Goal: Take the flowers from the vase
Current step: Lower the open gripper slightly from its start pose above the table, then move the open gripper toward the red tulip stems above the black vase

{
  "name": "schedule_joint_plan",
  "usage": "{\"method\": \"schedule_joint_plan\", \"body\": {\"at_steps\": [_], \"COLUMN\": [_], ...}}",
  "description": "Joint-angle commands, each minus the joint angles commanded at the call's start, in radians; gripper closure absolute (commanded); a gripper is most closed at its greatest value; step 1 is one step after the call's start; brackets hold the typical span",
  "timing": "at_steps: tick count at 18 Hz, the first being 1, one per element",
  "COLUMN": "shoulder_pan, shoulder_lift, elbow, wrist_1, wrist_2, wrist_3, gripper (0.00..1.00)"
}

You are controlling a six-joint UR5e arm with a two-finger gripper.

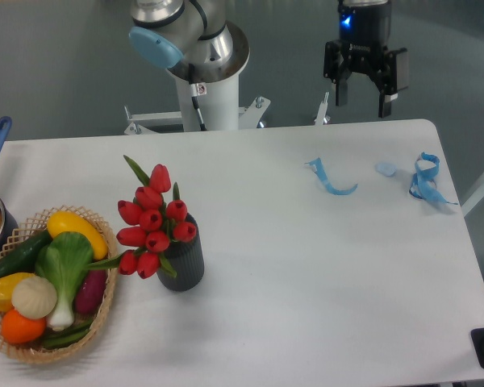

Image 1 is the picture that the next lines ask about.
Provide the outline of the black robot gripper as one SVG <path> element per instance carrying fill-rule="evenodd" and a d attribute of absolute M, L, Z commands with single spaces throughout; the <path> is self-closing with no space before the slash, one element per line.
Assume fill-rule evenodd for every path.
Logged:
<path fill-rule="evenodd" d="M 339 38 L 325 45 L 323 76 L 335 87 L 336 106 L 348 103 L 348 78 L 366 75 L 378 88 L 378 117 L 391 115 L 398 92 L 408 87 L 408 51 L 388 48 L 391 1 L 339 1 Z"/>

